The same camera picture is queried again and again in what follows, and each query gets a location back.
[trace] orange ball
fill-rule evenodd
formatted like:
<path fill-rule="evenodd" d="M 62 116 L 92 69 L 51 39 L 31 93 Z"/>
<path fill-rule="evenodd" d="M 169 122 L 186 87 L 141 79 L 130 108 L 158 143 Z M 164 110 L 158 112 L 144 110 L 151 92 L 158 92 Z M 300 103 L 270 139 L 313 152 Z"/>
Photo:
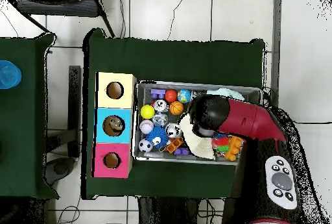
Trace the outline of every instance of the orange ball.
<path fill-rule="evenodd" d="M 176 101 L 178 93 L 175 90 L 167 90 L 165 94 L 165 100 L 169 103 Z"/>
<path fill-rule="evenodd" d="M 184 111 L 184 105 L 179 101 L 175 101 L 169 105 L 169 111 L 173 115 L 180 115 Z"/>

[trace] shape sorter box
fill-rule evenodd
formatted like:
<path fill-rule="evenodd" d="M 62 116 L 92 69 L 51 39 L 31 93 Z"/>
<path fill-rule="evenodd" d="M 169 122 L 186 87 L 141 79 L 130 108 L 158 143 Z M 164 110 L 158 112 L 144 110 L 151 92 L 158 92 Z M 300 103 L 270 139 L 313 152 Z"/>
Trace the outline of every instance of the shape sorter box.
<path fill-rule="evenodd" d="M 128 177 L 132 167 L 131 149 L 135 83 L 136 78 L 131 74 L 96 73 L 97 99 L 95 100 L 95 110 L 97 110 L 97 117 L 94 121 L 96 134 L 94 134 L 92 177 Z M 116 87 L 113 93 L 121 89 L 121 94 L 116 97 L 109 91 L 110 85 L 114 86 L 114 84 L 116 84 Z M 117 136 L 110 136 L 108 135 L 110 133 L 106 134 L 104 131 L 103 123 L 109 116 L 116 116 L 123 124 L 124 128 Z M 105 162 L 105 157 L 114 157 L 114 155 L 117 157 L 119 164 L 110 166 Z"/>
<path fill-rule="evenodd" d="M 133 108 L 136 78 L 132 74 L 98 72 L 96 75 L 99 108 Z M 108 88 L 113 83 L 121 87 L 121 95 L 115 96 L 117 99 L 108 95 Z"/>
<path fill-rule="evenodd" d="M 104 158 L 115 153 L 120 160 L 116 168 L 108 168 Z M 94 172 L 92 177 L 112 177 L 126 179 L 132 168 L 131 145 L 121 143 L 97 143 L 95 147 Z"/>

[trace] green table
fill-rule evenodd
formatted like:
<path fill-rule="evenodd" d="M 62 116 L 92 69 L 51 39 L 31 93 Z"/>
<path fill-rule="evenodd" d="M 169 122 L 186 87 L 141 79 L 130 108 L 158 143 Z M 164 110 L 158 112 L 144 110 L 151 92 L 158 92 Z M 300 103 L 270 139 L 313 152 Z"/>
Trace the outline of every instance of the green table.
<path fill-rule="evenodd" d="M 135 160 L 127 179 L 91 177 L 95 73 L 131 73 L 138 80 L 262 87 L 265 44 L 157 42 L 105 39 L 93 29 L 84 39 L 82 195 L 229 197 L 235 166 Z"/>
<path fill-rule="evenodd" d="M 45 54 L 55 37 L 0 38 L 0 60 L 22 72 L 21 83 L 0 90 L 0 196 L 58 198 L 43 179 Z"/>

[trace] round hole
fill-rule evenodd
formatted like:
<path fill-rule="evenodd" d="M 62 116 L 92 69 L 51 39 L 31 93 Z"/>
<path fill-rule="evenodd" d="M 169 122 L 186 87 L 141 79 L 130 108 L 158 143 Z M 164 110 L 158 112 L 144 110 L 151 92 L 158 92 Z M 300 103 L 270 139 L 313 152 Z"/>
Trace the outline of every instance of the round hole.
<path fill-rule="evenodd" d="M 116 169 L 121 163 L 121 159 L 117 153 L 108 153 L 104 156 L 104 165 L 110 169 Z"/>
<path fill-rule="evenodd" d="M 108 116 L 102 123 L 102 129 L 108 136 L 119 136 L 125 129 L 125 121 L 116 115 Z"/>
<path fill-rule="evenodd" d="M 111 99 L 120 99 L 123 96 L 123 85 L 119 82 L 111 82 L 106 88 L 106 94 Z"/>

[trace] blue bottle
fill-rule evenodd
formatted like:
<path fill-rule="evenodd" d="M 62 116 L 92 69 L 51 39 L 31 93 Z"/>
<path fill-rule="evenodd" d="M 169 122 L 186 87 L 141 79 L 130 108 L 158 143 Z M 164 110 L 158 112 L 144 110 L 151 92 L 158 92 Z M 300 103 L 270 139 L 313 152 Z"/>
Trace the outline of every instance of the blue bottle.
<path fill-rule="evenodd" d="M 21 70 L 11 62 L 0 60 L 0 90 L 7 90 L 21 82 Z"/>

